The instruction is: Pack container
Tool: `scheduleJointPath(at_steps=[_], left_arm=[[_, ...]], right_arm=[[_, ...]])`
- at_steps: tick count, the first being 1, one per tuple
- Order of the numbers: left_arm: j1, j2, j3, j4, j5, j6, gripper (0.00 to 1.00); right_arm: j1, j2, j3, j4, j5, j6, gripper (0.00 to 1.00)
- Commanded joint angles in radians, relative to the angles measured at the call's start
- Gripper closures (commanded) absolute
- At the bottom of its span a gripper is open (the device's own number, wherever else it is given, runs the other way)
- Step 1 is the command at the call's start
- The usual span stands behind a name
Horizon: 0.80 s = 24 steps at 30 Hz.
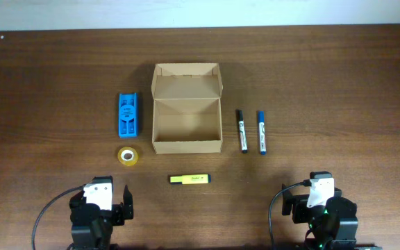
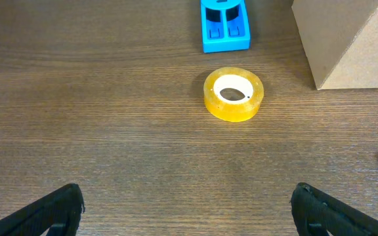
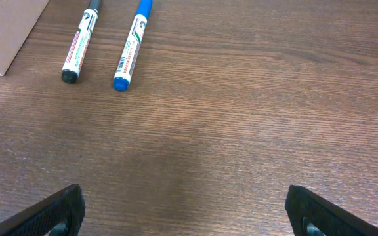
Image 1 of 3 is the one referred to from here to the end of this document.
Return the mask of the yellow clear tape roll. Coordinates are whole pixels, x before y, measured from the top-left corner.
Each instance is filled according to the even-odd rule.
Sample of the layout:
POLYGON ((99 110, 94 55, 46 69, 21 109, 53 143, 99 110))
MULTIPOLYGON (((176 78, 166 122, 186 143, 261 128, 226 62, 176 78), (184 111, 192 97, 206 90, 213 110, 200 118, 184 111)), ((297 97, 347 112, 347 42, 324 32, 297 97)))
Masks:
POLYGON ((117 153, 118 161, 127 166, 134 166, 139 159, 137 151, 132 147, 122 147, 117 153))

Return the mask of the yellow highlighter pen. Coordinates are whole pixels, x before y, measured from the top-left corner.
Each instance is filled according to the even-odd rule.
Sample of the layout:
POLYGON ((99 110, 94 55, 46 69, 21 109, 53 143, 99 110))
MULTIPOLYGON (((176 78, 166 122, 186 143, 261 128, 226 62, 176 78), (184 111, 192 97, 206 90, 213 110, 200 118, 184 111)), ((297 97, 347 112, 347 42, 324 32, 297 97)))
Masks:
POLYGON ((169 177, 169 183, 172 185, 208 184, 210 182, 211 182, 210 174, 189 174, 189 175, 169 177))

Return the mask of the black whiteboard marker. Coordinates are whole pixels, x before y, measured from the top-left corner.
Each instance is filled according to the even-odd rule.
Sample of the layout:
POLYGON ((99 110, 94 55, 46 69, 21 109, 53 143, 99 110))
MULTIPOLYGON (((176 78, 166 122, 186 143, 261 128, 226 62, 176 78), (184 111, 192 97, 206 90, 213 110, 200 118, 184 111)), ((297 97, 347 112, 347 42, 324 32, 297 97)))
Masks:
POLYGON ((247 138, 246 138, 246 133, 245 133, 244 119, 243 119, 242 111, 236 110, 236 115, 237 115, 237 120, 238 120, 237 124, 238 124, 238 128, 239 128, 241 151, 242 151, 242 153, 247 153, 248 146, 247 146, 247 138))

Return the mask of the blue whiteboard marker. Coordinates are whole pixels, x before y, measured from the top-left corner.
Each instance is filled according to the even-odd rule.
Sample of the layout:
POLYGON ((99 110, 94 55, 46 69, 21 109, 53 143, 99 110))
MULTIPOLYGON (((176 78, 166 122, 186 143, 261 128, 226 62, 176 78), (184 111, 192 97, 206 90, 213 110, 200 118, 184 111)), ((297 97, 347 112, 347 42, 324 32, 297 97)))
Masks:
POLYGON ((263 111, 258 112, 258 130, 259 130, 259 149, 260 154, 267 153, 266 136, 265 136, 265 115, 263 111))

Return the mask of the blue plastic case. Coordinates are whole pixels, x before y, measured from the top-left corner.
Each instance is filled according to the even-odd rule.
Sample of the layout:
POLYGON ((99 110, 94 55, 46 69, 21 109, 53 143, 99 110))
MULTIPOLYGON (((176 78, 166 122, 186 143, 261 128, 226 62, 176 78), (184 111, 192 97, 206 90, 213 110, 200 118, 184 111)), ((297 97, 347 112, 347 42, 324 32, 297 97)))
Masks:
POLYGON ((118 107, 118 135, 120 138, 138 136, 138 94, 120 94, 118 107))

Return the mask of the brown cardboard box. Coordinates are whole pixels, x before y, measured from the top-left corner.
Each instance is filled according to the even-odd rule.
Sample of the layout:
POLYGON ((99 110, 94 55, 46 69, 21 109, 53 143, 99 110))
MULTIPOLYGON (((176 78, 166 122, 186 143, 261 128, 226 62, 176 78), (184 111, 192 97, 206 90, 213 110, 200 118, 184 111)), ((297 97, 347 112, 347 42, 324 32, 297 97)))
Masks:
POLYGON ((157 64, 151 84, 155 152, 221 152, 222 91, 217 63, 157 64))

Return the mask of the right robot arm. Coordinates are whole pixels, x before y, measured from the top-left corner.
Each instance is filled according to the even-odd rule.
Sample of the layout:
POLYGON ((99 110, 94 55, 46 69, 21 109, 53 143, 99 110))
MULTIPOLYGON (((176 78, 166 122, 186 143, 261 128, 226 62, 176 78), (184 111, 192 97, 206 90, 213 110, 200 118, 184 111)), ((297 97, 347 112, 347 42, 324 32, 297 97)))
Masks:
POLYGON ((295 224, 307 224, 304 249, 375 250, 358 245, 357 204, 344 198, 329 172, 311 172, 310 177, 291 186, 282 185, 282 215, 295 224))

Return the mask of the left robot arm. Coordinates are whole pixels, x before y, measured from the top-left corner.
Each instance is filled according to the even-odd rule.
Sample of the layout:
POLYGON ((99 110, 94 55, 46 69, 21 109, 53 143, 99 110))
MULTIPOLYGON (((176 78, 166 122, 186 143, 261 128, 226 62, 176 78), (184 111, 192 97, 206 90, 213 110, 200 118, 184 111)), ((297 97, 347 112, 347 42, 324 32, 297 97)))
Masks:
POLYGON ((98 176, 85 184, 69 201, 74 249, 115 250, 113 228, 134 218, 133 196, 124 187, 123 201, 113 203, 113 177, 98 176))

